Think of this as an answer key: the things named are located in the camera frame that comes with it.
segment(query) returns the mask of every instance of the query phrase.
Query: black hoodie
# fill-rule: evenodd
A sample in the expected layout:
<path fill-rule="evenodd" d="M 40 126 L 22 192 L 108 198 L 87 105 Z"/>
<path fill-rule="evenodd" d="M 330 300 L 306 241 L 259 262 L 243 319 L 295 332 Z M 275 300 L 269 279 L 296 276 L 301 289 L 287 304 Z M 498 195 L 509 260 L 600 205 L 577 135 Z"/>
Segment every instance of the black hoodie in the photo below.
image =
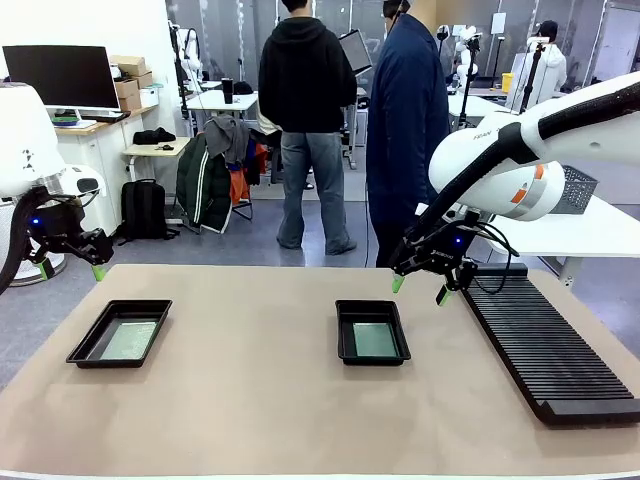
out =
<path fill-rule="evenodd" d="M 331 133 L 356 102 L 356 78 L 337 37 L 320 20 L 288 18 L 262 50 L 260 111 L 285 132 Z"/>

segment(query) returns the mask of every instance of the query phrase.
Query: black tray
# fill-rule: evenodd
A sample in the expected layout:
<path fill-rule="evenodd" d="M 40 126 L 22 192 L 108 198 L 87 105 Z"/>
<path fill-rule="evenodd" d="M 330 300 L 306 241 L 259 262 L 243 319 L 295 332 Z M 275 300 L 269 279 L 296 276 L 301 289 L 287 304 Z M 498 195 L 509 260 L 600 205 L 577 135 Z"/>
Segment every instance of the black tray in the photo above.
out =
<path fill-rule="evenodd" d="M 78 346 L 67 357 L 67 363 L 75 363 L 79 368 L 139 368 L 151 350 L 151 346 L 158 336 L 160 328 L 167 318 L 169 308 L 173 302 L 171 300 L 113 300 L 102 311 L 89 332 L 85 335 Z M 146 324 L 153 324 L 153 330 Z M 127 354 L 117 353 L 117 348 L 111 346 L 116 332 L 120 336 L 126 335 L 124 330 L 119 330 L 122 326 L 140 325 L 140 328 L 147 327 L 144 332 L 133 333 L 142 335 L 140 340 L 142 346 L 136 346 L 140 354 L 129 350 Z"/>
<path fill-rule="evenodd" d="M 398 308 L 394 302 L 338 300 L 338 356 L 345 365 L 398 366 L 411 359 Z M 386 356 L 358 355 L 354 325 L 388 324 L 394 352 Z"/>

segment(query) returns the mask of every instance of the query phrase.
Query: hood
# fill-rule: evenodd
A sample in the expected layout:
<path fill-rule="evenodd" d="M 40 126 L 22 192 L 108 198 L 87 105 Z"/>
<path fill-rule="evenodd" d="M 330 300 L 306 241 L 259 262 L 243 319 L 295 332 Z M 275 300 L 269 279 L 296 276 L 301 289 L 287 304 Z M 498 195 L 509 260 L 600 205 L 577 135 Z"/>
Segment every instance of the hood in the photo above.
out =
<path fill-rule="evenodd" d="M 285 47 L 306 46 L 316 41 L 326 29 L 327 27 L 316 18 L 287 18 L 275 28 L 271 40 Z"/>
<path fill-rule="evenodd" d="M 529 47 L 529 51 L 535 52 L 537 46 L 537 43 L 532 43 Z M 542 52 L 540 63 L 546 65 L 547 67 L 554 68 L 560 65 L 563 58 L 564 55 L 562 54 L 558 46 L 555 43 L 550 43 L 549 45 L 547 45 L 545 51 Z"/>

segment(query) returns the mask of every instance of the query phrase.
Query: yellow object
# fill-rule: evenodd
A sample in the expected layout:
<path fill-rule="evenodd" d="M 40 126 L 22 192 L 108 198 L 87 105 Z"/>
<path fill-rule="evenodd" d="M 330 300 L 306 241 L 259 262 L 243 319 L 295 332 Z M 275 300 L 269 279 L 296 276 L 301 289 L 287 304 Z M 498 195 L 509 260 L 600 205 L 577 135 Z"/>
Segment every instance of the yellow object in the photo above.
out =
<path fill-rule="evenodd" d="M 509 93 L 509 90 L 511 90 L 511 82 L 513 82 L 513 76 L 513 73 L 502 74 L 502 91 L 504 93 Z"/>

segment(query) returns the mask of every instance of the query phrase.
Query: basket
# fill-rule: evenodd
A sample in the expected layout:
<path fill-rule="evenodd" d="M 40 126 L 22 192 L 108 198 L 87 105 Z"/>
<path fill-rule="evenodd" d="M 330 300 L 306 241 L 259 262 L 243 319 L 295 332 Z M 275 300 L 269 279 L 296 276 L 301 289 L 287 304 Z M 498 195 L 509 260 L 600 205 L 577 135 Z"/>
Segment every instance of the basket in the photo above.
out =
<path fill-rule="evenodd" d="M 582 215 L 596 191 L 598 181 L 577 168 L 563 166 L 566 183 L 562 197 L 551 213 L 564 215 Z"/>

